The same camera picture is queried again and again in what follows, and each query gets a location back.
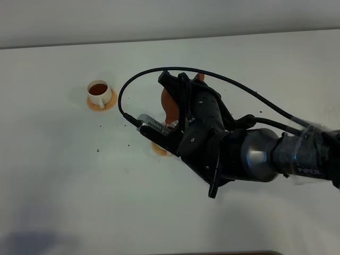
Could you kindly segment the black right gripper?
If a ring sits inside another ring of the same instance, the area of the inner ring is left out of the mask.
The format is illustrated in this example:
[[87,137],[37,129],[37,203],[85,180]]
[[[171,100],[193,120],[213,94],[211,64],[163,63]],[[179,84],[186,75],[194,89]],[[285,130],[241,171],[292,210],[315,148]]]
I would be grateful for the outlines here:
[[[158,78],[163,86],[161,104],[166,112],[190,112],[192,80],[185,73],[172,76],[163,71]],[[192,103],[195,121],[180,124],[184,128],[178,146],[181,159],[209,184],[208,195],[215,198],[220,186],[234,180],[253,181],[242,165],[241,149],[247,130],[255,125],[254,116],[235,120],[220,94],[204,85],[195,85]]]

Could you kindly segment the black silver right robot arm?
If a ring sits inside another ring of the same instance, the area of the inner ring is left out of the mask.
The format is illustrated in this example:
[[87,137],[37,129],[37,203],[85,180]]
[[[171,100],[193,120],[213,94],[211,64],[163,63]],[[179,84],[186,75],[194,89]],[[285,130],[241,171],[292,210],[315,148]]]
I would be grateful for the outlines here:
[[306,122],[298,130],[253,115],[235,120],[201,77],[164,71],[158,81],[178,106],[177,154],[209,184],[211,198],[228,182],[270,182],[278,175],[339,187],[339,132]]

